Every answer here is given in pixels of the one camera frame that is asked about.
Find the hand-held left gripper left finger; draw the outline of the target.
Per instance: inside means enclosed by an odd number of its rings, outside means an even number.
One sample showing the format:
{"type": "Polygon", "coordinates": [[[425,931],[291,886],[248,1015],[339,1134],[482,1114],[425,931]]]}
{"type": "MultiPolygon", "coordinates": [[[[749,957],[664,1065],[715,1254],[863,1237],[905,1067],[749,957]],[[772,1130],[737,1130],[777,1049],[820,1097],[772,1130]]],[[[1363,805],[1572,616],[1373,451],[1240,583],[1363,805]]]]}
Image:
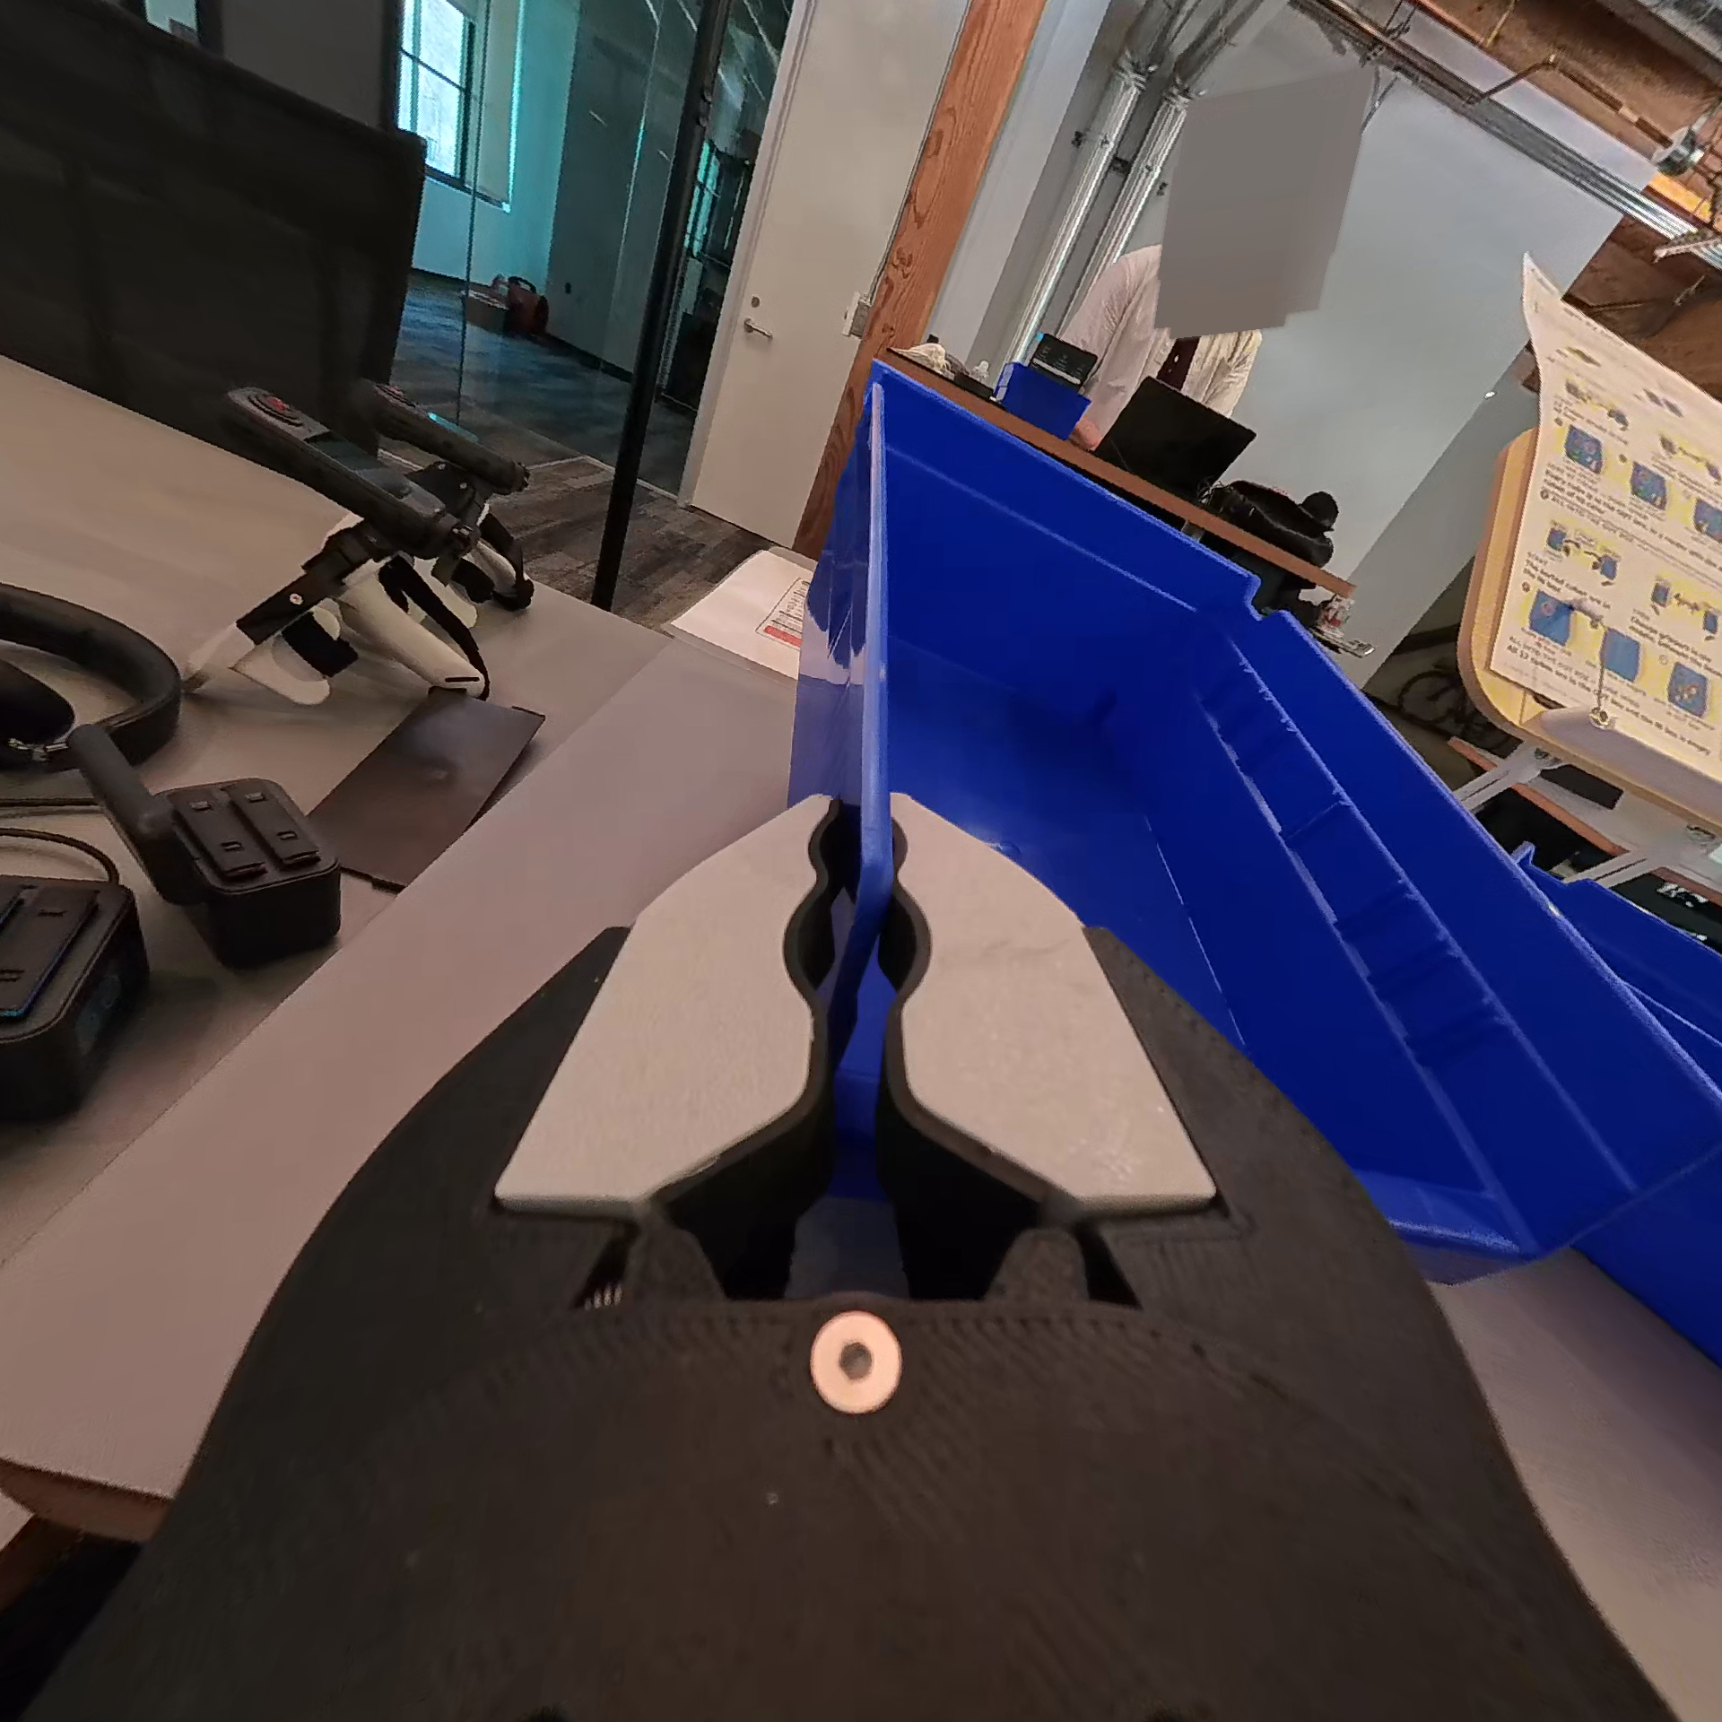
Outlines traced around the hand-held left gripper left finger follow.
{"type": "Polygon", "coordinates": [[[783,1298],[837,1167],[828,795],[678,875],[621,933],[493,1194],[692,1231],[731,1298],[783,1298]]]}

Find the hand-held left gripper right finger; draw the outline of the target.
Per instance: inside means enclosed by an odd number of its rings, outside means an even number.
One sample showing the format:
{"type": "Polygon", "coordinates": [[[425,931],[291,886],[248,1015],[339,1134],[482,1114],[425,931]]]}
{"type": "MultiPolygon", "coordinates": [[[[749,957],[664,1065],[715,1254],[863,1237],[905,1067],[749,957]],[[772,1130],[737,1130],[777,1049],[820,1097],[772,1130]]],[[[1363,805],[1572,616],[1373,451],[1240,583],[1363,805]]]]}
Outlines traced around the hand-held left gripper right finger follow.
{"type": "Polygon", "coordinates": [[[1023,1231],[1216,1202],[1081,914],[893,795],[878,1178],[917,1298],[985,1298],[1023,1231]]]}

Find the blue plastic bin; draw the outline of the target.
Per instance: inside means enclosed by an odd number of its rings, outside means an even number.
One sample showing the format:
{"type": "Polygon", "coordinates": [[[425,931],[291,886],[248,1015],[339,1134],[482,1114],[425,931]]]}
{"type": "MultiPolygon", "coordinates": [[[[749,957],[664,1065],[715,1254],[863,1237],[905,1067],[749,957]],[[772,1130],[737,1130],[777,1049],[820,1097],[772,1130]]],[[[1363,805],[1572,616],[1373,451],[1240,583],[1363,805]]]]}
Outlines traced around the blue plastic bin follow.
{"type": "Polygon", "coordinates": [[[877,363],[793,790],[1001,848],[1236,1044],[1437,1277],[1576,1247],[1718,1362],[1718,1020],[1604,957],[1251,577],[877,363]]]}
{"type": "Polygon", "coordinates": [[[1701,939],[1650,914],[1618,889],[1588,879],[1554,879],[1532,864],[1532,848],[1514,850],[1514,865],[1545,893],[1545,902],[1604,957],[1604,968],[1647,1001],[1697,1020],[1722,1012],[1722,957],[1701,939]]]}

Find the black rubber sheet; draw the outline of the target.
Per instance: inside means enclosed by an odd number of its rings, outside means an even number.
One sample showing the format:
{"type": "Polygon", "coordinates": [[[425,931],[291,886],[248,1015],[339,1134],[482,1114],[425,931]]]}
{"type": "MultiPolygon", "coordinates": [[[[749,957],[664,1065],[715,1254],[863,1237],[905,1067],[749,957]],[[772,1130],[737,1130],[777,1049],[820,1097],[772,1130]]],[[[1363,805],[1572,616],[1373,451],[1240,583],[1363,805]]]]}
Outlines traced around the black rubber sheet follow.
{"type": "Polygon", "coordinates": [[[525,707],[431,689],[314,811],[341,872],[407,889],[491,805],[544,730],[525,707]]]}

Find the white paper sheet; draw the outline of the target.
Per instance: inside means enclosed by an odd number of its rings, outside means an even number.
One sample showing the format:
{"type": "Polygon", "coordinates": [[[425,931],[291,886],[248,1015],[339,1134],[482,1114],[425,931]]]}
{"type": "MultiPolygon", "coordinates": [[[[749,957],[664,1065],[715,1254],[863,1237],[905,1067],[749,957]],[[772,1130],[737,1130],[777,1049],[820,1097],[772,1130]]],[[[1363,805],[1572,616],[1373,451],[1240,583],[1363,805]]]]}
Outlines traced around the white paper sheet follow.
{"type": "Polygon", "coordinates": [[[664,633],[768,678],[794,684],[805,667],[805,602],[816,562],[768,544],[692,602],[664,633]]]}

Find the black bag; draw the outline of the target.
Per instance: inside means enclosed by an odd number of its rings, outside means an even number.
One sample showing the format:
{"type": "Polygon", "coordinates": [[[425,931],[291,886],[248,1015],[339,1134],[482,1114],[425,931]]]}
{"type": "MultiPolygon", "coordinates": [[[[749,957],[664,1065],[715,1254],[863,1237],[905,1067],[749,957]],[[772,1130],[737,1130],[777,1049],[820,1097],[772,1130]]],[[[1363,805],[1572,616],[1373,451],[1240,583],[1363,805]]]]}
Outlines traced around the black bag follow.
{"type": "MultiPolygon", "coordinates": [[[[1313,490],[1305,496],[1289,496],[1283,490],[1256,487],[1256,483],[1221,483],[1202,500],[1221,522],[1261,536],[1273,550],[1283,550],[1318,570],[1332,562],[1332,526],[1340,516],[1340,500],[1324,490],[1313,490]]],[[[1240,570],[1256,577],[1251,604],[1261,612],[1294,612],[1297,621],[1318,621],[1319,604],[1332,602],[1332,592],[1299,577],[1294,570],[1281,570],[1275,562],[1261,556],[1256,550],[1240,550],[1212,528],[1202,535],[1209,550],[1226,553],[1240,570]]]]}

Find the black charging dock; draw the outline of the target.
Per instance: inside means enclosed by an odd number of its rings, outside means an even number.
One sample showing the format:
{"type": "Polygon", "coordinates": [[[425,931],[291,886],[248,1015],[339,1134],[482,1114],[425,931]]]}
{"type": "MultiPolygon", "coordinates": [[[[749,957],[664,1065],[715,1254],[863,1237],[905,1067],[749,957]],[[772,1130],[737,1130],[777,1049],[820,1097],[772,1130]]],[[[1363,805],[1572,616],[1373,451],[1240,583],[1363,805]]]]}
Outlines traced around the black charging dock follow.
{"type": "Polygon", "coordinates": [[[128,886],[4,875],[0,1119],[77,1112],[143,992],[147,954],[128,886]]]}

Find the black laptop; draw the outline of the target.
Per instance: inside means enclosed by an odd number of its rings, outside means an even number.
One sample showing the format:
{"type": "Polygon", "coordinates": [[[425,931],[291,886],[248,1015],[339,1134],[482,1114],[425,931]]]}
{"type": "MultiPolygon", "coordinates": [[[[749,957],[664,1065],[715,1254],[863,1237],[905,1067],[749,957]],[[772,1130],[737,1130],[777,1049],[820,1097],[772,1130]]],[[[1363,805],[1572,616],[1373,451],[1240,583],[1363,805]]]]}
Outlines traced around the black laptop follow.
{"type": "Polygon", "coordinates": [[[1256,440],[1256,428],[1226,416],[1159,376],[1143,376],[1097,458],[1180,500],[1202,505],[1209,490],[1256,440]]]}

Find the spare hand-held gripper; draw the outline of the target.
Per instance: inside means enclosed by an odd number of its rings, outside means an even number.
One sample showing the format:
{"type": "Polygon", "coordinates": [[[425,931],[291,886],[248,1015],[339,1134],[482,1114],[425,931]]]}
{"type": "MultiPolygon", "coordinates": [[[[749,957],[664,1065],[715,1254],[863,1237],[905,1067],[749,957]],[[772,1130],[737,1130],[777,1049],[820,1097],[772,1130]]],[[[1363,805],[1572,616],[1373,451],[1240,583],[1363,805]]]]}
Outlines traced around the spare hand-held gripper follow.
{"type": "Polygon", "coordinates": [[[522,612],[535,602],[535,583],[493,500],[525,494],[531,471],[441,412],[421,409],[391,381],[358,376],[351,404],[379,436],[425,454],[425,465],[411,471],[411,483],[434,494],[459,522],[459,541],[431,562],[431,572],[460,589],[474,604],[522,612]]]}
{"type": "Polygon", "coordinates": [[[243,674],[314,707],[360,656],[391,661],[431,689],[491,697],[479,608],[431,562],[459,522],[379,451],[360,451],[271,388],[235,388],[225,423],[285,476],[341,505],[314,556],[186,661],[186,689],[243,674]]]}

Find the small blue bin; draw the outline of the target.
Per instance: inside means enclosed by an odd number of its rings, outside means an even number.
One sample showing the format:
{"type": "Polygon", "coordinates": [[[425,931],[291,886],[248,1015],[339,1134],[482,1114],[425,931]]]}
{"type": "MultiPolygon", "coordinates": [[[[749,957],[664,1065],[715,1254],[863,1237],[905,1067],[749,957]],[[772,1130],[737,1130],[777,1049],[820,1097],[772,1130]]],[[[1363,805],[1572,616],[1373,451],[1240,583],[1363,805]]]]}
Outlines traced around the small blue bin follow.
{"type": "Polygon", "coordinates": [[[1088,412],[1088,396],[1026,359],[1008,359],[1001,369],[997,404],[1055,440],[1067,440],[1088,412]]]}

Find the instruction sheet on wooden stand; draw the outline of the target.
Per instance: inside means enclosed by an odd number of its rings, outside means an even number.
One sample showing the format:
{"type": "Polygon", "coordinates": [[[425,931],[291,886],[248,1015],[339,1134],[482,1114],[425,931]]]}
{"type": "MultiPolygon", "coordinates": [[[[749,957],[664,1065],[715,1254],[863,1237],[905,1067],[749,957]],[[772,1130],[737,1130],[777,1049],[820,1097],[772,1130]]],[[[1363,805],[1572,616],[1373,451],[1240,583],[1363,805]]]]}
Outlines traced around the instruction sheet on wooden stand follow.
{"type": "Polygon", "coordinates": [[[1545,712],[1540,697],[1494,674],[1494,637],[1501,624],[1510,550],[1531,487],[1531,454],[1536,426],[1505,445],[1484,511],[1480,544],[1472,553],[1469,597],[1459,633],[1459,669],[1480,720],[1514,738],[1514,752],[1476,775],[1459,800],[1480,816],[1501,795],[1531,800],[1536,811],[1564,811],[1540,778],[1572,766],[1584,778],[1614,785],[1604,805],[1608,829],[1593,821],[1598,805],[1564,816],[1584,842],[1604,857],[1588,875],[1622,886],[1640,875],[1680,879],[1718,900],[1718,840],[1722,840],[1722,775],[1682,766],[1608,726],[1593,726],[1582,712],[1545,712]]]}

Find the black headset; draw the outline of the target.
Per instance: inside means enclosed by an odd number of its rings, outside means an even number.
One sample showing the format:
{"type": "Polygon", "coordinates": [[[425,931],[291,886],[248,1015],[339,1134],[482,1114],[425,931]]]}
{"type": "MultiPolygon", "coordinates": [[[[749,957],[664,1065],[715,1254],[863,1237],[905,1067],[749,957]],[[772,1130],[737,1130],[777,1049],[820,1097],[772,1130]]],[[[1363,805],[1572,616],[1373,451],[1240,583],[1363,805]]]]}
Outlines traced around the black headset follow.
{"type": "MultiPolygon", "coordinates": [[[[143,633],[77,602],[4,583],[0,637],[27,655],[73,661],[77,669],[115,685],[128,703],[95,726],[115,742],[123,762],[140,766],[171,742],[180,726],[186,678],[177,661],[143,633]]],[[[73,730],[73,703],[54,684],[4,656],[0,766],[9,775],[73,772],[73,730]]]]}

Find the black pole stand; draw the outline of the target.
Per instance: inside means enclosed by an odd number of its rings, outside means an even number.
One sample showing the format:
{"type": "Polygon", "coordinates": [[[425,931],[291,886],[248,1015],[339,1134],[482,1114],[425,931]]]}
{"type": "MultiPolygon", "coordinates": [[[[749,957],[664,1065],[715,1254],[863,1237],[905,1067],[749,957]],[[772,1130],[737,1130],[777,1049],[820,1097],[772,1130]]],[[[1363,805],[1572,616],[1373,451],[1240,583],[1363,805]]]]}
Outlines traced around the black pole stand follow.
{"type": "Polygon", "coordinates": [[[681,100],[678,100],[678,133],[674,133],[674,152],[672,152],[659,243],[656,243],[656,263],[651,263],[651,282],[645,282],[645,300],[642,300],[634,381],[632,381],[632,401],[626,401],[621,428],[620,428],[620,458],[614,458],[614,483],[612,483],[612,496],[607,496],[607,526],[604,526],[594,583],[590,583],[590,604],[594,608],[614,608],[614,592],[620,592],[620,572],[621,572],[632,516],[634,516],[634,490],[638,490],[638,471],[642,471],[642,440],[645,440],[651,409],[656,409],[656,395],[659,395],[659,363],[665,353],[672,300],[678,287],[678,258],[681,258],[696,181],[697,181],[697,152],[703,152],[703,138],[708,138],[715,89],[718,89],[728,20],[731,20],[728,0],[703,0],[692,72],[685,72],[681,100]]]}

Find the white door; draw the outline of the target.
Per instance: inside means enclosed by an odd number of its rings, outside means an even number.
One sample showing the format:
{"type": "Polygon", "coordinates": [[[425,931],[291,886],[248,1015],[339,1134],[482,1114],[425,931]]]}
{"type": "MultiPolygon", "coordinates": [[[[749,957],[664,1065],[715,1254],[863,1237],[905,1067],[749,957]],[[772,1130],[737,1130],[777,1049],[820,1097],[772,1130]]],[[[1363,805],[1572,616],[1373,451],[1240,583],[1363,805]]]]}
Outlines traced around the white door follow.
{"type": "Polygon", "coordinates": [[[962,0],[800,0],[678,496],[793,544],[962,26],[962,0]]]}

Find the printed instruction sheet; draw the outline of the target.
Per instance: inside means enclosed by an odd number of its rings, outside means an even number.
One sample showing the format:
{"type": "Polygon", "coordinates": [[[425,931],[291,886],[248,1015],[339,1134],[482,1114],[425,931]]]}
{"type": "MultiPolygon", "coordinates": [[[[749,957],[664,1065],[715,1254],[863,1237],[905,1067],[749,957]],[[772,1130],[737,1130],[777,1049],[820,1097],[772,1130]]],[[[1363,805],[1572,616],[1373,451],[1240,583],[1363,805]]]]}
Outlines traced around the printed instruction sheet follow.
{"type": "Polygon", "coordinates": [[[1722,409],[1520,262],[1536,436],[1494,674],[1682,766],[1722,742],[1722,409]]]}

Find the wooden pillar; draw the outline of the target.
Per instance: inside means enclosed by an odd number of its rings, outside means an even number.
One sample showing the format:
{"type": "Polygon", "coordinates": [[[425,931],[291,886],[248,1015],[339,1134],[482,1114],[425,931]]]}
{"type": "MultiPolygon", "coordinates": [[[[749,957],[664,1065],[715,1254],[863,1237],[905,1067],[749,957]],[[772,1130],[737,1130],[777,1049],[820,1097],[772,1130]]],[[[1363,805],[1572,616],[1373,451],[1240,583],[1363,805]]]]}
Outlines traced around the wooden pillar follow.
{"type": "Polygon", "coordinates": [[[872,312],[793,536],[793,550],[805,556],[825,553],[837,487],[855,445],[872,363],[893,344],[906,344],[932,328],[937,298],[956,262],[1040,20],[1043,0],[973,0],[962,11],[917,171],[888,242],[883,273],[872,293],[872,312]]]}

